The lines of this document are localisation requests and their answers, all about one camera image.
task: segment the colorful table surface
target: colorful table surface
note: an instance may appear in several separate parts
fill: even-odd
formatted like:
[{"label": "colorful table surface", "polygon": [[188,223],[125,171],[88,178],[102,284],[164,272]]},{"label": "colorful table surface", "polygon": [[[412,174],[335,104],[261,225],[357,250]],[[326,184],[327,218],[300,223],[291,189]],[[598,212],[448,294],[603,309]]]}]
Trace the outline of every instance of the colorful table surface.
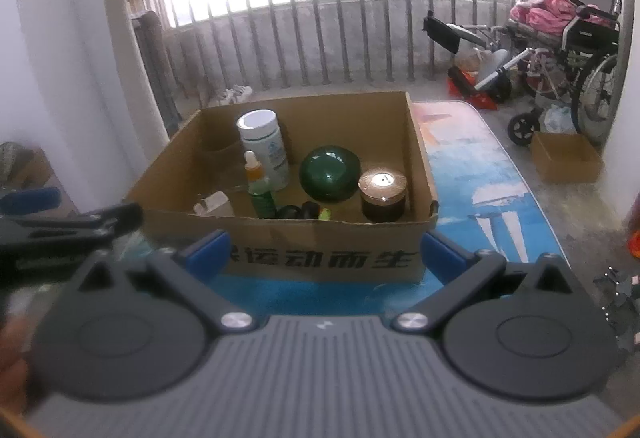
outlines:
[{"label": "colorful table surface", "polygon": [[[562,254],[556,235],[515,164],[478,112],[459,101],[414,104],[438,192],[437,229],[470,251],[510,261]],[[431,272],[407,283],[301,283],[228,274],[210,287],[254,315],[392,317],[442,287]]]}]

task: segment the pink cloth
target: pink cloth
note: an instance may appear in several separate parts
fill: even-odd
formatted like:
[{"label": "pink cloth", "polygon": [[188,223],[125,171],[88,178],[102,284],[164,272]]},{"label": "pink cloth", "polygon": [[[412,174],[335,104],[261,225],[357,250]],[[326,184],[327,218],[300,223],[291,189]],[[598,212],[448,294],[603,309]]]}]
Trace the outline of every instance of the pink cloth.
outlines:
[{"label": "pink cloth", "polygon": [[[521,0],[510,12],[516,22],[527,24],[539,32],[561,36],[564,28],[575,18],[576,6],[570,0]],[[614,28],[609,21],[598,16],[590,16],[588,22]]]}]

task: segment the triangular cutout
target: triangular cutout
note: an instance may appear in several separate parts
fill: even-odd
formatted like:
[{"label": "triangular cutout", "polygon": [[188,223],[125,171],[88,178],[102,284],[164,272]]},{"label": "triangular cutout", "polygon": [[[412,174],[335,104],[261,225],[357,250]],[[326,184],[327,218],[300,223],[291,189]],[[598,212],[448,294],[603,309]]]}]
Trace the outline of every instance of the triangular cutout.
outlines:
[{"label": "triangular cutout", "polygon": [[113,277],[111,272],[103,262],[96,263],[91,269],[91,272],[87,274],[80,285],[81,292],[91,292],[95,290],[104,290],[113,286]]},{"label": "triangular cutout", "polygon": [[558,293],[572,293],[564,275],[555,267],[547,267],[540,276],[536,289]]}]

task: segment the finger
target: finger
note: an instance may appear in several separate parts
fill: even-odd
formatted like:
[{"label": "finger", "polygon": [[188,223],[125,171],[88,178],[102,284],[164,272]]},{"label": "finger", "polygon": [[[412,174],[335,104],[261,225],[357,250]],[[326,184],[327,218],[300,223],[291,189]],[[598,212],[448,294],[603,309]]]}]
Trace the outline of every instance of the finger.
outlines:
[{"label": "finger", "polygon": [[9,319],[0,330],[0,371],[20,358],[27,331],[27,320],[24,317]]},{"label": "finger", "polygon": [[0,404],[5,409],[14,412],[15,414],[22,414],[27,408],[27,392],[25,389],[21,389],[18,393],[14,394],[13,398]]},{"label": "finger", "polygon": [[27,383],[27,363],[21,358],[9,368],[0,371],[0,404],[11,400]]}]

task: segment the white plastic bag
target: white plastic bag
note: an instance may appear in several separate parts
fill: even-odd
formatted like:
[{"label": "white plastic bag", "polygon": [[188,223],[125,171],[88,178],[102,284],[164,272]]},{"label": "white plastic bag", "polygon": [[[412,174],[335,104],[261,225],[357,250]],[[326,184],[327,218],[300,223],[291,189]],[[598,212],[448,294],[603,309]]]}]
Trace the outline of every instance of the white plastic bag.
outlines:
[{"label": "white plastic bag", "polygon": [[574,122],[571,120],[571,108],[552,104],[545,113],[545,131],[548,133],[575,134]]}]

